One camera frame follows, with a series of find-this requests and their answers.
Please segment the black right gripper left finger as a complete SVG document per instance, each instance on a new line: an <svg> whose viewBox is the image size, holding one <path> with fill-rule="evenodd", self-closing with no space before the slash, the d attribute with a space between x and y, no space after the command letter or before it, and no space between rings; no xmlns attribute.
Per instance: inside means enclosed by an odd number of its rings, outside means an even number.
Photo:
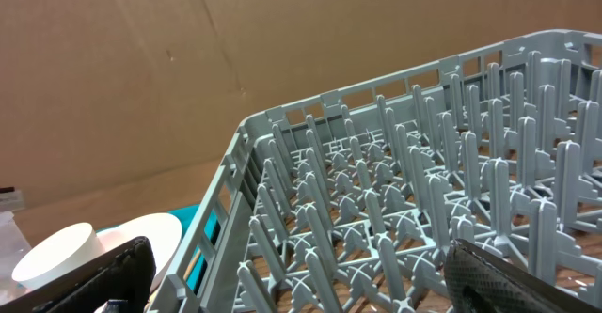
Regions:
<svg viewBox="0 0 602 313"><path fill-rule="evenodd" d="M156 272L151 241L132 238L1 306L1 313L142 313Z"/></svg>

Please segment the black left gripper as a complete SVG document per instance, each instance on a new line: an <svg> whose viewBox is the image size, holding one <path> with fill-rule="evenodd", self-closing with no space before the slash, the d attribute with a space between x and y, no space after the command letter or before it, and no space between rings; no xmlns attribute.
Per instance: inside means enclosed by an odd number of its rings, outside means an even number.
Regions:
<svg viewBox="0 0 602 313"><path fill-rule="evenodd" d="M0 189L0 211L18 211L24 208L24 196L14 186Z"/></svg>

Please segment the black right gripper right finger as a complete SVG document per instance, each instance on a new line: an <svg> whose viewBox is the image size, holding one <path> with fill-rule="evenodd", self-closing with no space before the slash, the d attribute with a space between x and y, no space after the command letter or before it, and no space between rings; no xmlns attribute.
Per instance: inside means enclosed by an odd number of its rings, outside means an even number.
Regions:
<svg viewBox="0 0 602 313"><path fill-rule="evenodd" d="M464 239L451 241L444 278L456 312L601 313Z"/></svg>

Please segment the white paper cup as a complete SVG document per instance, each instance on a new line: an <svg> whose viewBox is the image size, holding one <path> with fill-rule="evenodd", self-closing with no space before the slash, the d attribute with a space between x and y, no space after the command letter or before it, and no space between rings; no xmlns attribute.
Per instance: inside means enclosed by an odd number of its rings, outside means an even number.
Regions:
<svg viewBox="0 0 602 313"><path fill-rule="evenodd" d="M38 289L104 253L90 223L64 227L32 248L15 266L11 278Z"/></svg>

